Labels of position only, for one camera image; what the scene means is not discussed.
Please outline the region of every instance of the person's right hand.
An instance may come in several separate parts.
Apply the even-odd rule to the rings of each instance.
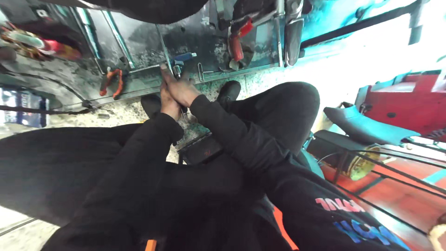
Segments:
[[[190,107],[195,98],[201,94],[195,88],[194,81],[189,79],[188,74],[185,73],[176,80],[165,64],[161,65],[161,74],[173,99],[183,106]]]

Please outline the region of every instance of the black cable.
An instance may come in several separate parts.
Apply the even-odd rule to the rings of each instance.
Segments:
[[[16,77],[16,75],[20,75],[20,76],[23,76],[23,77],[30,77],[30,78],[35,78],[35,79],[41,79],[41,80],[54,82],[54,83],[64,87],[67,91],[73,93],[76,97],[78,97],[82,101],[83,104],[89,104],[90,103],[88,100],[84,99],[80,94],[78,94],[76,91],[74,91],[71,87],[67,86],[66,84],[62,83],[59,80],[48,78],[48,77],[42,77],[42,76],[38,76],[38,75],[33,75],[33,74],[29,74],[29,73],[21,73],[21,72],[10,71],[10,70],[5,68],[1,64],[0,64],[0,72],[3,73],[3,74],[6,74],[6,75],[15,76],[15,77]]]
[[[86,114],[94,109],[87,108],[82,111],[73,112],[59,112],[59,111],[53,111],[53,110],[42,110],[42,109],[33,109],[33,108],[27,108],[27,107],[21,107],[21,106],[6,106],[6,105],[0,105],[0,110],[3,111],[12,111],[12,112],[24,112],[24,113],[39,113],[39,114],[48,114],[48,115],[59,115],[59,114],[68,114],[68,115],[77,115],[77,114]]]

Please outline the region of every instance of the knee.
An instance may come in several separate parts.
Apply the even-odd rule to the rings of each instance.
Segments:
[[[306,82],[287,82],[276,86],[284,100],[297,105],[307,104],[319,107],[319,92]]]
[[[319,99],[318,90],[311,84],[306,82],[286,82],[277,85],[281,92],[287,93],[290,96],[311,96]]]

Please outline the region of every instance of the red tool handle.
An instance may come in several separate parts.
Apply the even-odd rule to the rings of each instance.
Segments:
[[[240,43],[240,37],[231,36],[229,38],[229,46],[231,47],[232,57],[234,57],[234,60],[236,62],[242,60],[244,55],[242,50],[242,44]]]

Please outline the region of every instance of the black sleeve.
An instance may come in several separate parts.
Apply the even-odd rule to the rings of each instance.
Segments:
[[[283,213],[284,227],[300,250],[408,250],[353,200],[310,170],[266,131],[198,96],[190,110],[225,151],[261,180]]]
[[[147,120],[87,195],[74,219],[58,229],[42,250],[136,250],[134,237],[144,222],[141,216],[151,210],[148,201],[162,179],[170,145],[182,136],[182,128],[167,114]]]

